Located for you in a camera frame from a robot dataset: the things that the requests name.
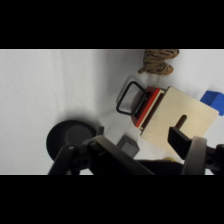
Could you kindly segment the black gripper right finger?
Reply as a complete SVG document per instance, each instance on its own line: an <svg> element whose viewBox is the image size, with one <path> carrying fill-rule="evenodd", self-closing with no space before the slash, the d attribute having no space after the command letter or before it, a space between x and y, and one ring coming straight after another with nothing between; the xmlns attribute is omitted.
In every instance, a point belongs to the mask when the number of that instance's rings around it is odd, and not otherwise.
<svg viewBox="0 0 224 224"><path fill-rule="evenodd" d="M176 127L169 128L168 143L184 161L182 175L204 175L206 169L224 175L224 144L209 147L205 138L190 139Z"/></svg>

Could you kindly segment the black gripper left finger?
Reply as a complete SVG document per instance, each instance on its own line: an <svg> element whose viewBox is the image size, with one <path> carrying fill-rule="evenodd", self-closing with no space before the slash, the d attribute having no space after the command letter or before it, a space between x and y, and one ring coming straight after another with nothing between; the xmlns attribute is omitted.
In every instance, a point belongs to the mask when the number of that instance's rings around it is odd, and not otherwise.
<svg viewBox="0 0 224 224"><path fill-rule="evenodd" d="M153 175L103 135L86 140L81 147L74 144L62 146L49 175L79 175L85 169L94 175Z"/></svg>

